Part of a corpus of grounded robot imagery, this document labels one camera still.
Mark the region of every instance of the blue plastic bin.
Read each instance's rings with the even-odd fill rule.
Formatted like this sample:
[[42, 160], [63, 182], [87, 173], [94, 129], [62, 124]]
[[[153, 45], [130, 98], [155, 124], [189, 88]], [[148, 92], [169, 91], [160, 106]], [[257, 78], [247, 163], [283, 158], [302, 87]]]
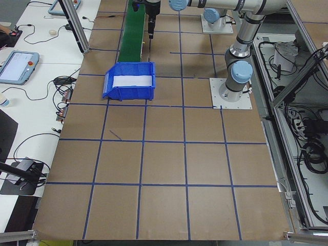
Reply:
[[[150, 75], [152, 76], [151, 86], [115, 86], [114, 76], [140, 76]], [[120, 62], [116, 63], [105, 74], [104, 91], [102, 93], [103, 98], [109, 97], [114, 100], [126, 100], [126, 99], [154, 99], [155, 83], [155, 63], [138, 63], [138, 62]]]

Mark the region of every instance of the cardboard table surface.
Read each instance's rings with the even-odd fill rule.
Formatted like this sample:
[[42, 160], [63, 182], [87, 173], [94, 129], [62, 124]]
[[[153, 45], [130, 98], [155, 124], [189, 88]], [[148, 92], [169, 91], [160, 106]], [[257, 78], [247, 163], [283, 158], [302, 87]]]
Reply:
[[[253, 110], [214, 110], [234, 37], [203, 35], [201, 10], [162, 2], [142, 60], [155, 98], [102, 99], [127, 1], [102, 0], [34, 228], [40, 239], [280, 240], [288, 223]], [[161, 23], [172, 18], [169, 25]]]

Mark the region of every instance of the black device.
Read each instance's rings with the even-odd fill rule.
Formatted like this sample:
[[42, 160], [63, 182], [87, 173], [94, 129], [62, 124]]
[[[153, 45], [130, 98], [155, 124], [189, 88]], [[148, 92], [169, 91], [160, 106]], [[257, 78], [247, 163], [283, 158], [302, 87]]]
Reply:
[[57, 77], [53, 80], [54, 84], [57, 86], [62, 86], [62, 85], [70, 85], [72, 82], [75, 82], [76, 78], [68, 77], [68, 76], [61, 76]]
[[7, 47], [15, 47], [17, 41], [19, 40], [20, 36], [22, 35], [23, 31], [18, 30], [15, 28], [9, 33], [9, 42], [7, 44]]
[[1, 187], [1, 195], [33, 195], [39, 183], [44, 164], [29, 158], [11, 165], [0, 162], [0, 171], [7, 173]]
[[156, 16], [160, 13], [160, 0], [133, 0], [132, 7], [134, 12], [138, 11], [139, 5], [144, 4], [146, 9], [146, 14], [148, 15], [148, 34], [149, 39], [154, 38], [154, 29], [156, 24]]
[[6, 161], [15, 140], [17, 128], [18, 123], [0, 110], [0, 161]]
[[326, 120], [303, 120], [305, 126], [305, 137], [309, 138], [320, 138], [318, 134], [328, 134], [328, 121]]

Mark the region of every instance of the green conveyor belt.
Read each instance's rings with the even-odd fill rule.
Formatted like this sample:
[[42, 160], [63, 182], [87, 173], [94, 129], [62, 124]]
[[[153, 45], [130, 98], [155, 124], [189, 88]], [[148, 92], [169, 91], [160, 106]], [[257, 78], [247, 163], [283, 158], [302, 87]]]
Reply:
[[140, 62], [146, 15], [145, 6], [140, 4], [139, 10], [134, 12], [132, 0], [129, 0], [128, 4], [118, 62]]

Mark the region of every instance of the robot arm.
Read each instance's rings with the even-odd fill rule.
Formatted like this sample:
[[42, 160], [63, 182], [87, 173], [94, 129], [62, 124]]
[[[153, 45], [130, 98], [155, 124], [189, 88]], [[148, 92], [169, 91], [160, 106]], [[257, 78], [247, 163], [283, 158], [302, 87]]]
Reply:
[[[153, 38], [156, 15], [160, 12], [160, 0], [133, 1], [134, 4], [145, 4], [146, 14], [149, 16], [149, 37]], [[239, 100], [244, 85], [252, 76], [253, 69], [245, 59], [250, 56], [250, 46], [258, 29], [267, 14], [278, 11], [286, 2], [287, 0], [169, 0], [169, 5], [175, 11], [181, 11], [186, 7], [246, 11], [236, 41], [225, 54], [228, 78], [220, 88], [221, 97], [233, 102]]]

